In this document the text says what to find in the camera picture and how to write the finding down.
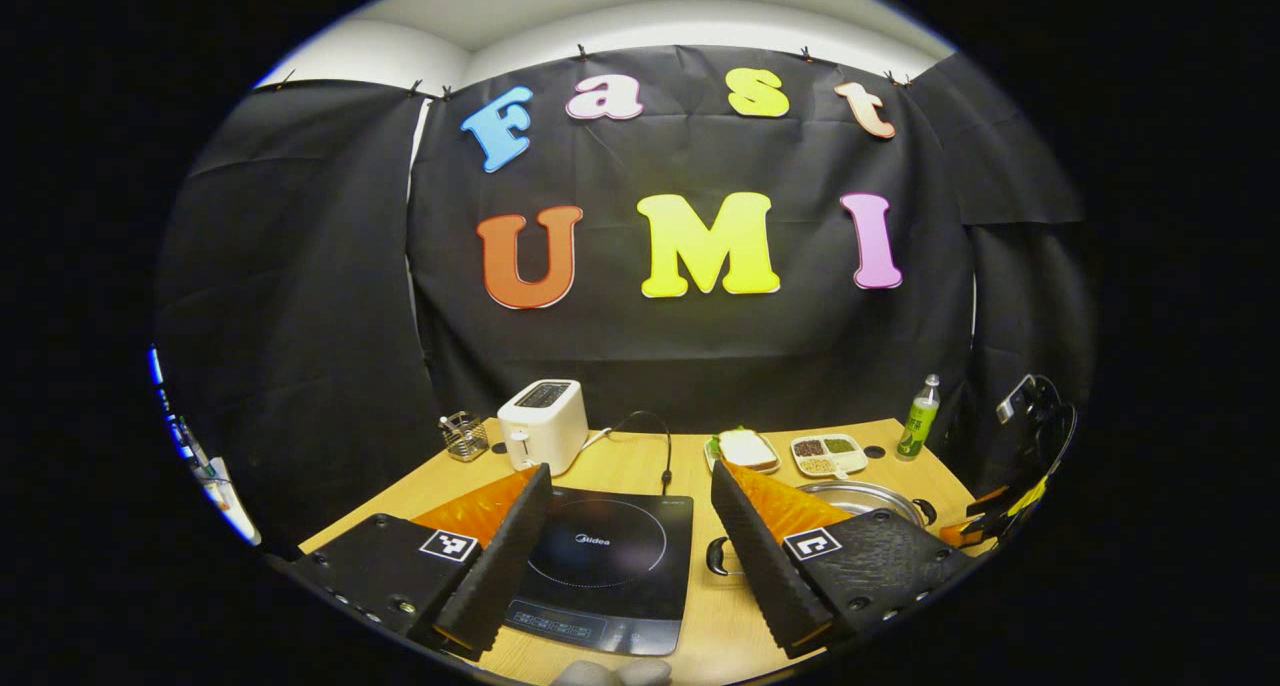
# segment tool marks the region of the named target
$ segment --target black induction cooker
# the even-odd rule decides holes
[[[676,650],[694,500],[557,486],[506,625],[617,654]]]

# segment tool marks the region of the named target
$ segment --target colorful foam letter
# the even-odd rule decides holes
[[[568,99],[564,111],[572,118],[608,116],[616,120],[640,116],[640,81],[631,76],[591,76],[573,86],[576,97]]]
[[[780,289],[782,282],[769,265],[764,232],[764,212],[769,206],[768,197],[751,191],[727,195],[708,230],[684,197],[640,198],[636,211],[649,216],[653,256],[650,276],[640,291],[649,298],[682,297],[689,282],[678,273],[677,256],[685,259],[690,276],[704,294],[716,288],[726,257],[728,273],[723,285],[728,293],[771,294]]]
[[[780,92],[782,79],[764,68],[733,68],[724,74],[732,90],[728,104],[742,116],[782,116],[791,108],[787,95]]]
[[[893,131],[892,124],[879,120],[876,108],[883,108],[884,104],[881,102],[878,95],[868,93],[863,88],[863,84],[855,84],[850,81],[850,83],[836,86],[836,93],[849,99],[849,106],[854,109],[854,118],[858,118],[858,124],[863,129],[867,129],[868,134],[879,136],[882,140],[892,140],[893,134],[897,133],[897,131]]]
[[[573,284],[573,224],[582,218],[576,206],[557,206],[539,212],[547,229],[547,276],[526,282],[516,262],[516,235],[525,230],[525,216],[486,218],[476,227],[484,239],[484,288],[507,308],[547,308],[564,298]]]
[[[878,195],[842,195],[845,206],[854,218],[858,230],[858,273],[854,284],[860,289],[893,289],[902,282],[902,273],[893,266],[893,253],[888,244],[884,212],[888,202]]]
[[[462,122],[462,131],[471,131],[471,134],[475,134],[476,141],[480,142],[480,148],[484,148],[484,170],[489,174],[499,170],[512,157],[520,156],[525,148],[529,148],[526,136],[512,136],[511,131],[529,129],[529,113],[518,104],[530,99],[534,99],[531,90],[516,86]],[[499,115],[498,111],[502,111],[503,108],[507,109],[507,113]]]

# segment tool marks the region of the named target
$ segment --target toaster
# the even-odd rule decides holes
[[[545,463],[559,476],[586,443],[582,385],[570,379],[532,381],[498,410],[498,421],[512,468]]]

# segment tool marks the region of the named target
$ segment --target sandwich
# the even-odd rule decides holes
[[[778,456],[769,443],[750,427],[733,427],[712,436],[712,449],[718,457],[751,471],[771,471],[778,466]]]

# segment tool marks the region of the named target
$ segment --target plastic bottle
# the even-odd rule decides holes
[[[929,427],[933,426],[933,417],[942,404],[938,401],[938,376],[929,372],[924,380],[924,387],[915,399],[911,401],[911,412],[906,417],[906,427],[902,427],[902,436],[897,440],[897,458],[911,461],[920,454],[924,448],[924,439],[929,436]]]

